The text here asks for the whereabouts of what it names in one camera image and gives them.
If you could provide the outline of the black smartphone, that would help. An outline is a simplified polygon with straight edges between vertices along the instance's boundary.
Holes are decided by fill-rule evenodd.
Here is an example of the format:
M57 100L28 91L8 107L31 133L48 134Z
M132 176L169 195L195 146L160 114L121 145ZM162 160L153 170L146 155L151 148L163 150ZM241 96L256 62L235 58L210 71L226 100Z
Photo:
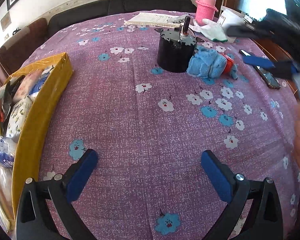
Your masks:
M243 49L240 49L239 53L242 56L255 56L253 53L247 52ZM270 72L266 71L265 69L263 69L262 67L257 66L257 65L251 65L251 66L260 75L260 77L266 83L268 88L270 88L270 89L280 89L281 88L279 82L272 76L272 74Z

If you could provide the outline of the white plastic container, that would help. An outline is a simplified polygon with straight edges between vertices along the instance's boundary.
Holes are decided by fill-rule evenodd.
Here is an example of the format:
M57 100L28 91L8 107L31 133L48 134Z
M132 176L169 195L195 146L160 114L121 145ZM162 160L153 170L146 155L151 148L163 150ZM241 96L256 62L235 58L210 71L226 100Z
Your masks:
M243 25L245 22L243 15L240 12L225 6L221 6L221 14L217 20L217 24L219 24L223 30L226 31L230 25Z

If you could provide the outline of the white work glove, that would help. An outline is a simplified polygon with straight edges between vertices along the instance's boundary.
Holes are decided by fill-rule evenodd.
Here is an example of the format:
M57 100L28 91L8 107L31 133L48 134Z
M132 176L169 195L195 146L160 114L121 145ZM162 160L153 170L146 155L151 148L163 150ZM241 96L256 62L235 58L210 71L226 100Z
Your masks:
M223 28L216 22L203 18L202 23L204 25L199 25L199 22L193 20L194 31L203 34L206 38L213 42L227 42L227 36Z

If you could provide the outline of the red plastic bag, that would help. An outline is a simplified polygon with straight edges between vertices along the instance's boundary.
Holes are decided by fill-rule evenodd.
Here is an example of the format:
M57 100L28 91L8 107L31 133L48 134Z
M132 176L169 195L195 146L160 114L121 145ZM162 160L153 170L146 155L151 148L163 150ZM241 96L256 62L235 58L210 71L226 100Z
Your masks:
M228 55L222 54L222 56L226 59L226 65L225 65L225 68L223 70L223 74L230 74L230 71L231 71L231 69L234 65L234 61Z

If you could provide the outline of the pink thermos bottle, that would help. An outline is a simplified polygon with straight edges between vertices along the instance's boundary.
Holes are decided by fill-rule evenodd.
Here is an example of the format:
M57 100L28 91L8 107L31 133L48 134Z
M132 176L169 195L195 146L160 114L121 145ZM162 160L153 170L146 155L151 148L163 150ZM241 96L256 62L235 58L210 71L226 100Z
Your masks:
M216 0L196 0L197 11L195 20L199 25L205 25L203 19L213 20L216 8Z

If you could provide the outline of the blue knitted cloth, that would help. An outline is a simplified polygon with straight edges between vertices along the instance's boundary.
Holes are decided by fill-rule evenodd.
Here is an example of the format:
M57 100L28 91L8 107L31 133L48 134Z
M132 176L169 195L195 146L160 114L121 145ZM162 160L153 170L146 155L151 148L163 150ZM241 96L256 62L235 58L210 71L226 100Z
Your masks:
M234 63L230 74L223 74L226 65L226 59L222 53L212 48L198 46L194 55L190 58L187 74L196 77L216 79L222 75L229 75L232 79L238 79L238 68Z

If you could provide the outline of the blue white plastic bag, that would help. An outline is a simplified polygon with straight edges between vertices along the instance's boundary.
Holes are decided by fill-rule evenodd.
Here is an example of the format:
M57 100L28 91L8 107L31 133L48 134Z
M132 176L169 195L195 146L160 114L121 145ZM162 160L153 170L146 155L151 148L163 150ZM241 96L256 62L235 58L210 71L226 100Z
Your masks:
M11 139L0 137L0 166L12 168L17 144Z

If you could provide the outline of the white paper notebook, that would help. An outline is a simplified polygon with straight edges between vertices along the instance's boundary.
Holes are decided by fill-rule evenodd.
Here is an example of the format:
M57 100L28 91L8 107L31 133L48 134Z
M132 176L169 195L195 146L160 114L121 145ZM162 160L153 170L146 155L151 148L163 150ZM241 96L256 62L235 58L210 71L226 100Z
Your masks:
M124 25L154 25L165 28L177 28L184 22L186 16L189 16L189 14L172 16L151 12L140 12L130 20L125 21Z

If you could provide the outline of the yellow cardboard box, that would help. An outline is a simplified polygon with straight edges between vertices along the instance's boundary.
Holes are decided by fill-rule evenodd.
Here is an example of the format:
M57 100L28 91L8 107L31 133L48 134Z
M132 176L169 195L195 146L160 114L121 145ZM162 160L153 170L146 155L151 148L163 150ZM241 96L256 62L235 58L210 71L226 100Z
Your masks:
M11 194L10 202L6 201L3 192L3 180L8 178L6 173L8 169L0 168L0 228L6 233L15 228L15 217L25 180L29 177L38 178L43 145L50 120L73 70L68 54L60 53L20 68L7 78L7 81L10 81L13 77L29 74L33 70L44 70L51 65L53 65L52 73L48 76L30 108L17 143L11 172L12 185L8 188L8 193Z

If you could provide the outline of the floral white pouch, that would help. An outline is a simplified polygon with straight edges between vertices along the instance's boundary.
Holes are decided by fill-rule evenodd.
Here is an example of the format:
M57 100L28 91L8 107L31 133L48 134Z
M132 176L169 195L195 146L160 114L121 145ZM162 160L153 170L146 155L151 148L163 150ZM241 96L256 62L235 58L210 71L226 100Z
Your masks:
M7 138L10 138L14 142L18 142L31 106L32 100L28 96L21 99L13 106L7 125Z

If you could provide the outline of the black item in box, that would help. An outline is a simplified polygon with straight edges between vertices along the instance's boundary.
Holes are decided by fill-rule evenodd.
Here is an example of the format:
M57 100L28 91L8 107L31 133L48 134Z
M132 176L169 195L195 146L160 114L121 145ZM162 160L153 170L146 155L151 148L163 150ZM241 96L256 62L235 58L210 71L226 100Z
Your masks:
M1 112L0 112L0 128L2 132L6 130L8 124L8 118L10 117L13 97L15 96L19 86L21 85L25 75L16 76L11 78L5 87L4 97L1 101Z

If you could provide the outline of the purple floral tablecloth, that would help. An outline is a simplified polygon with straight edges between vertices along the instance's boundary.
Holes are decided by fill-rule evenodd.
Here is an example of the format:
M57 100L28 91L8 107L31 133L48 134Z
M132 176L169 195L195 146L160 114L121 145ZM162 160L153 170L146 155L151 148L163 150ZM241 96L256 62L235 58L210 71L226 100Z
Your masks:
M263 56L248 39L204 42L234 60L236 80L165 71L157 64L159 34L126 26L132 17L73 24L27 59L65 52L74 70L50 122L40 179L64 173L92 148L97 168L74 207L97 239L201 239L225 207L200 164L208 149L248 179L273 178L290 231L300 171L289 85L280 80L270 89L242 62L240 50Z

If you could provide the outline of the pink tissue packet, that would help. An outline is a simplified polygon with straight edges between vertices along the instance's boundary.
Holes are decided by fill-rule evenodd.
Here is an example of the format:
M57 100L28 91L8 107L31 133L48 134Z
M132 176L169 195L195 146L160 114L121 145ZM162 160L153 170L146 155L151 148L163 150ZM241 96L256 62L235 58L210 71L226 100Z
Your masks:
M39 78L42 75L43 70L38 69L30 72L25 76L23 81L21 82L19 88L17 89L12 102L13 103L18 103L20 100L24 99L25 97L28 96L29 92L31 89L34 87L34 85L37 83Z

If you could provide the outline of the black leather sofa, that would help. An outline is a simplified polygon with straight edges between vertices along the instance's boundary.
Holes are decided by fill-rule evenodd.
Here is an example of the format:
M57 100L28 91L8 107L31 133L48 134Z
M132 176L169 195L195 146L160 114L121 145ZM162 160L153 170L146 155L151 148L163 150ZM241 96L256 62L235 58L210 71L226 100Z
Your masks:
M75 23L109 15L155 9L195 12L196 6L191 0L99 0L56 14L49 20L48 31L52 36Z

